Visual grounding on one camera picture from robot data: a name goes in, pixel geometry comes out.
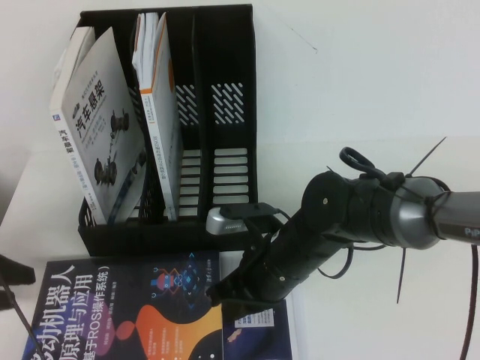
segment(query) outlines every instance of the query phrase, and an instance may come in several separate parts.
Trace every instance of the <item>desk organizer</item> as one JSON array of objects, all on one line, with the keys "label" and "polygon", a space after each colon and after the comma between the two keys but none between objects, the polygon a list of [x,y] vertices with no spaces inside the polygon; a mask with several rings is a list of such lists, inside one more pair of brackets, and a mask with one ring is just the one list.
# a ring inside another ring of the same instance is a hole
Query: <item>desk organizer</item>
[{"label": "desk organizer", "polygon": [[212,237],[209,209],[256,203],[257,89],[251,5],[85,11],[79,26],[100,37],[110,26],[127,84],[138,89],[131,65],[137,14],[167,12],[169,43],[184,144],[180,219],[168,222],[146,130],[140,94],[132,91],[147,148],[138,219],[96,225],[84,200],[78,231],[91,256],[133,256],[173,251],[241,250],[246,234]]}]

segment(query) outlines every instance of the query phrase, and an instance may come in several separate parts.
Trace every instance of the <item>table surface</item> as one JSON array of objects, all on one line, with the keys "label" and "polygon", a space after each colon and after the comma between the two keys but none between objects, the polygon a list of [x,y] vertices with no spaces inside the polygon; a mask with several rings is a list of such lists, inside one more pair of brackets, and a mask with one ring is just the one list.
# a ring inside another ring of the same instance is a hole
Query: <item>table surface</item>
[{"label": "table surface", "polygon": [[[438,140],[260,146],[259,200],[292,215],[299,207],[305,185],[325,171],[326,165],[346,177],[358,175],[338,160],[343,146],[358,149],[386,172],[407,172]],[[476,164],[472,161],[476,160],[478,143],[475,137],[447,139],[418,174],[436,176],[452,190],[478,190],[478,170],[470,166]],[[0,226],[0,254],[36,271],[35,284],[13,287],[29,320],[47,261],[88,256],[77,232],[82,199],[65,154],[44,152],[31,157]],[[345,255],[334,256],[324,270],[336,272],[343,266]],[[407,251],[403,292],[400,304],[395,304],[400,263],[398,248],[374,253],[357,251],[351,269],[340,280],[313,273],[300,286],[306,322],[299,346],[306,349],[304,357],[457,359],[470,300],[470,247],[441,241],[430,250]],[[27,335],[15,312],[1,312],[0,325],[0,359],[20,359]],[[478,327],[473,332],[468,359],[480,359]]]}]

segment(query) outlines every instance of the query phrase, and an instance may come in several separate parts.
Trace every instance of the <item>book cover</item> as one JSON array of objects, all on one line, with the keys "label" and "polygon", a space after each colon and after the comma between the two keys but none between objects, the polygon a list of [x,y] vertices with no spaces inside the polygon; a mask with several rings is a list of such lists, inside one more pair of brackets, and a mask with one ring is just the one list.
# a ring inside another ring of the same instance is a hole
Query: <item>book cover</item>
[{"label": "book cover", "polygon": [[139,80],[166,215],[175,221],[179,216],[183,145],[165,13],[160,20],[153,13],[138,17],[132,63]]},{"label": "book cover", "polygon": [[95,221],[111,224],[146,159],[111,28],[75,68],[66,90],[54,90],[50,112]]},{"label": "book cover", "polygon": [[[32,328],[49,360],[222,359],[218,252],[49,262]],[[22,360],[37,360],[30,339]]]},{"label": "book cover", "polygon": [[223,323],[225,360],[294,360],[287,301],[235,322]]}]

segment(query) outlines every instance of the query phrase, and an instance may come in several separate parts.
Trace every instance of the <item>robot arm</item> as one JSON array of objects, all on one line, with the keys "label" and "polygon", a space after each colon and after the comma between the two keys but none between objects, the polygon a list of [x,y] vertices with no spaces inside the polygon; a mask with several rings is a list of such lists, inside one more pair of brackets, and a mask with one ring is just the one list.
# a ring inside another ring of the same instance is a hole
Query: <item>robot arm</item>
[{"label": "robot arm", "polygon": [[340,158],[363,173],[357,179],[332,171],[315,176],[301,208],[275,234],[263,238],[252,222],[258,209],[262,216],[268,208],[270,215],[278,212],[266,204],[225,206],[208,217],[213,233],[219,233],[219,222],[240,221],[244,226],[233,228],[249,229],[253,239],[239,268],[208,290],[227,317],[270,308],[355,242],[419,250],[442,239],[480,244],[480,192],[453,193],[435,178],[386,175],[351,148]]}]

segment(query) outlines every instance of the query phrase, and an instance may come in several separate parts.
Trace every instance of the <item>white book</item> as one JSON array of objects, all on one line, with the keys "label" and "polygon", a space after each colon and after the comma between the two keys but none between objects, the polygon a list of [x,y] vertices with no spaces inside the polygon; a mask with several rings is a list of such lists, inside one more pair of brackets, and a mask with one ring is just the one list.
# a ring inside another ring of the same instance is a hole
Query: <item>white book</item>
[{"label": "white book", "polygon": [[49,109],[93,218],[124,220],[141,195],[146,155],[113,30],[95,41],[93,28],[77,28],[58,68]]},{"label": "white book", "polygon": [[166,214],[170,221],[176,221],[183,145],[165,13],[160,20],[156,13],[138,16],[132,64],[139,80]]}]

